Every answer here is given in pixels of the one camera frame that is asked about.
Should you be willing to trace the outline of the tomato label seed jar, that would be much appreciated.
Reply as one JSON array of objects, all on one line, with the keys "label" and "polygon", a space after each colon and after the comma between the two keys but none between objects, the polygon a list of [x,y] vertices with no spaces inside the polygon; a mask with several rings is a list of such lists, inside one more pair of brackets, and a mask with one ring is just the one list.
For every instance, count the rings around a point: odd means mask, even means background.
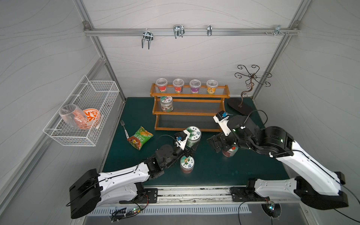
[{"label": "tomato label seed jar", "polygon": [[232,147],[226,151],[222,151],[223,155],[227,158],[231,158],[235,155],[235,153],[238,151],[238,147]]}]

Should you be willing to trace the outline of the metal double hook middle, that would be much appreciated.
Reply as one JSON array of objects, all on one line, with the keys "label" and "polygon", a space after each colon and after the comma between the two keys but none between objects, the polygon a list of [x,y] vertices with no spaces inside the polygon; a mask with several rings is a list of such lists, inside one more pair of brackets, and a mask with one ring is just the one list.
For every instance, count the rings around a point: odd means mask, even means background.
[{"label": "metal double hook middle", "polygon": [[182,38],[185,33],[185,28],[183,25],[175,25],[173,27],[173,32],[174,32],[175,39],[177,39],[178,37]]}]

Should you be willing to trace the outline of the green leaf label jar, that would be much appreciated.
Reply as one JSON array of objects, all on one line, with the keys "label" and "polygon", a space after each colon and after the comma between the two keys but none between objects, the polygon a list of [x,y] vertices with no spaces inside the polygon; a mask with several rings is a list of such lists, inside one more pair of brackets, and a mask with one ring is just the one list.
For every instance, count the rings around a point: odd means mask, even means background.
[{"label": "green leaf label jar", "polygon": [[186,146],[192,147],[201,140],[201,136],[202,136],[201,130],[195,126],[190,126],[186,130],[190,133],[190,136],[187,139]]}]

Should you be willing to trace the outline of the small clear-lid jar top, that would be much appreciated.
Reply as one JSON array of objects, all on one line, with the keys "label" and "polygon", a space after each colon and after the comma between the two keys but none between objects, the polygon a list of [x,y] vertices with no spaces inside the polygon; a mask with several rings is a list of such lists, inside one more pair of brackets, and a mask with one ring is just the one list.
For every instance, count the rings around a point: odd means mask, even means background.
[{"label": "small clear-lid jar top", "polygon": [[165,78],[157,79],[155,84],[160,92],[165,92],[167,90],[168,81]]}]

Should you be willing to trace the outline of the small clear-lid jar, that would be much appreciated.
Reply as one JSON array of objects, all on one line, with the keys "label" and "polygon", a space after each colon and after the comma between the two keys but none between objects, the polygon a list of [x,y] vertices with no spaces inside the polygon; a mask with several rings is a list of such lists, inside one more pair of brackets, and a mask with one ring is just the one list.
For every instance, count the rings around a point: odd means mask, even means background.
[{"label": "small clear-lid jar", "polygon": [[190,81],[189,86],[191,89],[191,93],[198,94],[202,84],[199,80],[193,79]]},{"label": "small clear-lid jar", "polygon": [[155,84],[160,92],[165,92],[167,90],[168,81],[165,78],[157,79]]},{"label": "small clear-lid jar", "polygon": [[183,86],[185,84],[185,82],[182,79],[177,78],[173,81],[172,84],[176,93],[182,93]]},{"label": "small clear-lid jar", "polygon": [[206,86],[207,86],[207,93],[214,94],[218,87],[218,82],[216,80],[208,80]]}]

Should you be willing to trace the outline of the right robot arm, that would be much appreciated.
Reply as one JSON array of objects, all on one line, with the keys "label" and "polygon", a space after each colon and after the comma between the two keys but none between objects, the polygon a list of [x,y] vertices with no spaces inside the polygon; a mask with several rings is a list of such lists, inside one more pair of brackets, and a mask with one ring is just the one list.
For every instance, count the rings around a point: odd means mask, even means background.
[{"label": "right robot arm", "polygon": [[216,152],[232,148],[252,150],[274,158],[294,170],[298,176],[285,180],[249,179],[246,187],[230,189],[234,202],[269,201],[271,197],[300,200],[317,210],[338,210],[349,206],[342,191],[346,180],[341,172],[332,172],[306,153],[284,129],[259,128],[249,116],[221,111],[213,117],[221,133],[207,141]]}]

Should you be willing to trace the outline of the orange wooden tiered shelf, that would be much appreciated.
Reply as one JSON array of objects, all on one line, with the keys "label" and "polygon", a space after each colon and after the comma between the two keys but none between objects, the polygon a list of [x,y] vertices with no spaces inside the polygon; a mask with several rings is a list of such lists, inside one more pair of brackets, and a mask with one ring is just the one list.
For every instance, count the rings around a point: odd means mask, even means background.
[{"label": "orange wooden tiered shelf", "polygon": [[[220,111],[225,111],[225,99],[230,98],[227,85],[218,86],[214,94],[207,92],[207,86],[201,86],[199,93],[191,92],[189,85],[183,86],[181,93],[176,93],[169,84],[165,92],[160,92],[156,84],[152,84],[150,95],[154,97],[152,114],[156,116],[155,130],[182,131],[190,126],[200,128],[202,132],[220,132],[221,128],[213,117]],[[165,112],[161,108],[160,99],[173,98],[173,110]]]}]

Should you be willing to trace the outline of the metal single hook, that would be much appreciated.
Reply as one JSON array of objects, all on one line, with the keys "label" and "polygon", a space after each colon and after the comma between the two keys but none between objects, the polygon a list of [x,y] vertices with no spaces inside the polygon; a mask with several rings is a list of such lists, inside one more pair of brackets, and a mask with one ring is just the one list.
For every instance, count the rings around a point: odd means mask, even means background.
[{"label": "metal single hook", "polygon": [[212,25],[207,26],[207,36],[208,37],[212,36]]}]

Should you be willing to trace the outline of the metal double hook left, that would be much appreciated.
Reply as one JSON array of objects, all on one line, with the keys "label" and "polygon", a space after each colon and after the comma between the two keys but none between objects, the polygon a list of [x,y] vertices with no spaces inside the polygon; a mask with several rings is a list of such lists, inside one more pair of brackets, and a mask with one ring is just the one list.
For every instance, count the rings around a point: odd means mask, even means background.
[{"label": "metal double hook left", "polygon": [[144,48],[145,43],[147,42],[148,44],[148,50],[150,49],[151,46],[151,42],[153,41],[154,35],[152,32],[146,30],[143,34],[142,34],[142,48]]}]

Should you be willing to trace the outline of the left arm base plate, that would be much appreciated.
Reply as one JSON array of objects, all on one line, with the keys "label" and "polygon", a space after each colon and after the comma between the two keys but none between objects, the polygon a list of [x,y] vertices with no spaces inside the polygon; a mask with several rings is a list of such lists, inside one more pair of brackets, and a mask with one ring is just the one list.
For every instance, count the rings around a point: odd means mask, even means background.
[{"label": "left arm base plate", "polygon": [[146,204],[146,203],[157,203],[158,202],[158,189],[157,188],[145,188],[144,192],[137,195],[131,201],[119,201],[119,204]]}]

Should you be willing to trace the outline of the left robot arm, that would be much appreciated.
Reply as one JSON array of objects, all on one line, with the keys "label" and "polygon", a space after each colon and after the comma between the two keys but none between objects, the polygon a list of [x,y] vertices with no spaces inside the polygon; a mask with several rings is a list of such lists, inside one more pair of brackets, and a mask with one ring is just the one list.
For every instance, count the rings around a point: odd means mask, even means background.
[{"label": "left robot arm", "polygon": [[113,172],[88,170],[69,188],[70,217],[81,218],[103,204],[142,200],[144,182],[160,177],[183,156],[192,156],[197,147],[165,144],[136,166]]}]

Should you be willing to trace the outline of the green snack packet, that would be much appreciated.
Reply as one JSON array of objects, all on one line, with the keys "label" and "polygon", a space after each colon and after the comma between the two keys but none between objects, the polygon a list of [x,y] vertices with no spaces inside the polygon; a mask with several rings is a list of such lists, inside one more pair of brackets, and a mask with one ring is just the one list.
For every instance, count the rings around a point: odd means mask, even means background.
[{"label": "green snack packet", "polygon": [[140,127],[134,135],[129,137],[127,141],[137,150],[141,150],[142,147],[147,143],[151,138],[153,137],[153,134],[147,131],[144,127]]}]

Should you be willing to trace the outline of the orange fruit label jar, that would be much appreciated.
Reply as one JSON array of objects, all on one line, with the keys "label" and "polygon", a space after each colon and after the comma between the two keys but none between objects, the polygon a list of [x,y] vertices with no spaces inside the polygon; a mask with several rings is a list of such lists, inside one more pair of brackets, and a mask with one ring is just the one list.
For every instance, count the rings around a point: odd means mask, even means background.
[{"label": "orange fruit label jar", "polygon": [[180,160],[180,167],[183,173],[191,173],[194,169],[195,160],[192,156],[183,156]]}]

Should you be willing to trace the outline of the flower label seed jar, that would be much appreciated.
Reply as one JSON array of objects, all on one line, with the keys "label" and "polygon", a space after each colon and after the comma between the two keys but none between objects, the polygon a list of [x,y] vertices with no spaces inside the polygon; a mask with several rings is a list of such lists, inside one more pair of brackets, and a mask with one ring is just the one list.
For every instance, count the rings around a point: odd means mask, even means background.
[{"label": "flower label seed jar", "polygon": [[160,98],[160,106],[163,112],[173,111],[173,98],[171,96],[163,96]]}]

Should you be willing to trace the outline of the orange patterned bowl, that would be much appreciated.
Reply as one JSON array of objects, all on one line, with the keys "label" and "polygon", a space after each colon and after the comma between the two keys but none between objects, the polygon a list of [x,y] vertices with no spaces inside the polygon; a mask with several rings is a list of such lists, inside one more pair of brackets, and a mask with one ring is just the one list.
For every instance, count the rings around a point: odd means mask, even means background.
[{"label": "orange patterned bowl", "polygon": [[101,121],[101,113],[99,112],[99,110],[95,108],[88,108],[83,110],[83,112],[87,116],[87,123],[81,129],[90,129],[99,126]]}]

